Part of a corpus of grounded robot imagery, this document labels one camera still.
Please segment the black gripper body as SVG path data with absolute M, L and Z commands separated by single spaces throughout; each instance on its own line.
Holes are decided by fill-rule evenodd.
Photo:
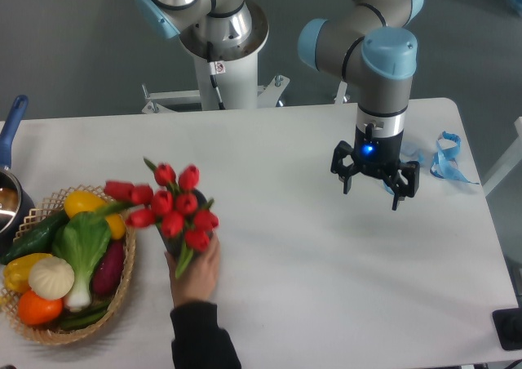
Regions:
M 414 161 L 402 162 L 400 160 L 400 147 L 402 146 L 403 131 L 389 137 L 377 137 L 376 130 L 361 131 L 356 129 L 354 148 L 354 161 L 359 167 L 359 173 L 383 180 L 383 173 L 387 170 L 400 167 L 419 167 Z M 345 165 L 350 165 L 352 160 L 344 159 Z

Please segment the black sleeved forearm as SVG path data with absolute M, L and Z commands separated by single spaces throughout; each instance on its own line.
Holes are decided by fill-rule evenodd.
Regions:
M 195 301 L 170 311 L 175 368 L 241 368 L 228 332 L 217 321 L 217 305 Z

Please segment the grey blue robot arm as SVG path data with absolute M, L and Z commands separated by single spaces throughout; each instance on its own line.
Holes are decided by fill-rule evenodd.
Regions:
M 395 202 L 412 198 L 420 167 L 400 160 L 418 42 L 408 23 L 424 0 L 352 0 L 337 21 L 314 19 L 301 31 L 300 60 L 359 89 L 355 139 L 334 149 L 330 170 L 349 190 L 356 174 L 381 180 Z M 178 38 L 193 59 L 205 110 L 259 106 L 258 53 L 268 21 L 251 0 L 135 0 L 165 39 Z

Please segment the person's bare hand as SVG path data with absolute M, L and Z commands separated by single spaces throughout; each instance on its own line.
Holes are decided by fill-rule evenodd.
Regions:
M 218 236 L 212 236 L 207 250 L 179 278 L 175 276 L 177 263 L 174 257 L 167 251 L 164 256 L 169 270 L 173 307 L 176 309 L 195 302 L 209 302 L 219 280 L 221 247 Z

